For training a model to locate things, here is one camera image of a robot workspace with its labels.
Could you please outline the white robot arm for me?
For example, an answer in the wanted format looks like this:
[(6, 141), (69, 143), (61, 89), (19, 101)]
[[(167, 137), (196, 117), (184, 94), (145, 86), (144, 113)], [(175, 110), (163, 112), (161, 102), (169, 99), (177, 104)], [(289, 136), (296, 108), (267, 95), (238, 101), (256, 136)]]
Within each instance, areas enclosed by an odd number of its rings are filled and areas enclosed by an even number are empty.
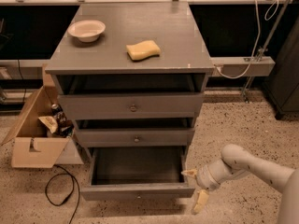
[(181, 173), (193, 178), (201, 188), (193, 206), (195, 214), (206, 205), (209, 192), (218, 189), (221, 183), (252, 174), (282, 194), (277, 224), (299, 224), (299, 169), (266, 161), (241, 146), (230, 144), (222, 149), (218, 160)]

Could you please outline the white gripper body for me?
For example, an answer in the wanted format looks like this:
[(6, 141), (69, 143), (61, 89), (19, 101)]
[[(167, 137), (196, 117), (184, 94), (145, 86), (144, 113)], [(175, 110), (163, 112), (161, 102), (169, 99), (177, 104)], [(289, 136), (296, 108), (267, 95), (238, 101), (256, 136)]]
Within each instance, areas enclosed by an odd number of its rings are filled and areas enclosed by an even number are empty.
[(218, 189), (221, 183), (232, 179), (235, 174), (235, 169), (227, 165), (222, 159), (218, 159), (200, 168), (196, 180), (202, 189), (213, 191)]

